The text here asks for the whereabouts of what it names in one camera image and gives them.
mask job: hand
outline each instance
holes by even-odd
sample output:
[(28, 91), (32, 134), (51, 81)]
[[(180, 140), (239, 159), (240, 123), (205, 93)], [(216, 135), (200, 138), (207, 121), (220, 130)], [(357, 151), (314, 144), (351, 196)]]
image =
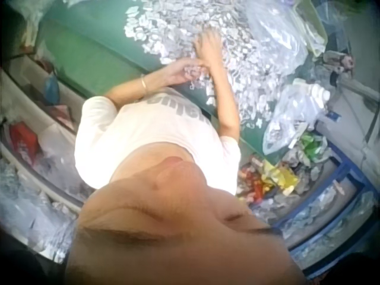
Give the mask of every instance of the hand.
[(198, 57), (209, 66), (211, 73), (215, 69), (224, 68), (221, 53), (222, 43), (217, 31), (212, 29), (205, 30), (197, 37), (194, 45)]
[(185, 67), (204, 67), (205, 63), (198, 58), (181, 58), (176, 62), (159, 70), (160, 76), (166, 86), (182, 84), (197, 79), (201, 75), (202, 69), (185, 72)]

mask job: blue shelf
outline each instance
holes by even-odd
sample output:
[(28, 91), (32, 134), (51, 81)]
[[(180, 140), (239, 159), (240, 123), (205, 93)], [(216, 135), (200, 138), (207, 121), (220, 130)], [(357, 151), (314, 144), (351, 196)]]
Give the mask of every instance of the blue shelf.
[(303, 270), (305, 276), (309, 279), (320, 276), (331, 267), (333, 267), (339, 260), (346, 257), (348, 254), (353, 253), (360, 245), (366, 242), (378, 229), (380, 222), (373, 213), (370, 218), (353, 234), (347, 241), (334, 250), (331, 254), (318, 261), (316, 264)]
[[(324, 227), (315, 232), (306, 241), (290, 248), (290, 253), (292, 255), (304, 250), (308, 246), (311, 246), (318, 239), (323, 237), (326, 233), (332, 230), (356, 205), (357, 199), (365, 192), (373, 192), (374, 197), (379, 201), (379, 193), (375, 187), (371, 184), (364, 173), (334, 144), (329, 142), (329, 147), (332, 151), (339, 157), (339, 160), (332, 157), (332, 162), (338, 166), (334, 173), (329, 176), (329, 178), (322, 183), (322, 185), (315, 190), (315, 192), (303, 203), (297, 206), (296, 210), (292, 211), (286, 217), (283, 217), (280, 221), (276, 223), (277, 226), (281, 225), (282, 222), (292, 219), (297, 213), (302, 211), (310, 202), (316, 199), (325, 188), (331, 184), (333, 180), (341, 182), (344, 178), (347, 178), (357, 189), (354, 195), (350, 198), (350, 201), (343, 207)], [(379, 226), (376, 220), (375, 213), (372, 214), (360, 229), (353, 234), (346, 242), (339, 246), (335, 251), (330, 253), (328, 256), (318, 261), (316, 264), (307, 268), (304, 273), (310, 278), (321, 275), (326, 270), (334, 266), (340, 259), (349, 253), (353, 252), (354, 249), (363, 243)]]

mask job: white t-shirt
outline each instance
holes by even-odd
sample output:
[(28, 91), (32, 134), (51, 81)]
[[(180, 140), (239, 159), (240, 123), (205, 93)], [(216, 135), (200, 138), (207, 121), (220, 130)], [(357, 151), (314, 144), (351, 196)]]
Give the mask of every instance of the white t-shirt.
[(75, 143), (75, 164), (95, 189), (107, 185), (123, 160), (151, 143), (185, 148), (201, 168), (207, 185), (236, 193), (240, 149), (236, 140), (219, 137), (199, 107), (172, 89), (118, 112), (107, 98), (88, 99)]

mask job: plastic bag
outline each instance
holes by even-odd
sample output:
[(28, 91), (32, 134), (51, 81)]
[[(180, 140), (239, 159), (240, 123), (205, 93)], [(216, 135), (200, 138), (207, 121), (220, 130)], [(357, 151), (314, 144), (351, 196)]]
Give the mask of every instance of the plastic bag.
[(294, 261), (301, 269), (305, 269), (313, 265), (315, 261), (327, 256), (354, 233), (354, 225), (362, 224), (365, 218), (373, 211), (374, 205), (375, 196), (373, 192), (362, 194), (345, 218), (323, 237), (294, 255)]
[(40, 132), (38, 140), (45, 157), (34, 166), (35, 170), (56, 187), (85, 201), (93, 190), (83, 182), (75, 167), (74, 146), (57, 124)]
[(0, 160), (0, 225), (8, 233), (27, 239), (37, 252), (49, 249), (59, 262), (69, 250), (76, 218), (53, 208), (32, 181)]
[(292, 85), (285, 86), (264, 133), (264, 154), (274, 153), (289, 145), (297, 133), (296, 122), (313, 126), (329, 99), (330, 92), (318, 84), (295, 80)]
[(328, 187), (314, 202), (310, 203), (304, 210), (299, 212), (293, 219), (288, 220), (281, 230), (284, 239), (295, 235), (298, 231), (305, 229), (315, 219), (325, 213), (333, 206), (337, 191), (333, 186)]
[(246, 3), (251, 33), (263, 43), (262, 60), (281, 68), (283, 75), (291, 74), (308, 55), (306, 42), (292, 22), (292, 14), (291, 7), (277, 0)]

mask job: bracelet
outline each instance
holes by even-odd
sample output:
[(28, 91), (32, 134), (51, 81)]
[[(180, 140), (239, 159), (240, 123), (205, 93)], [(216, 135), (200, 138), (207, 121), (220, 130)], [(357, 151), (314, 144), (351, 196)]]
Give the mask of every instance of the bracelet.
[(144, 74), (141, 74), (141, 84), (142, 86), (144, 87), (144, 90), (145, 90), (145, 96), (148, 95), (148, 88), (147, 88), (147, 85), (144, 81)]

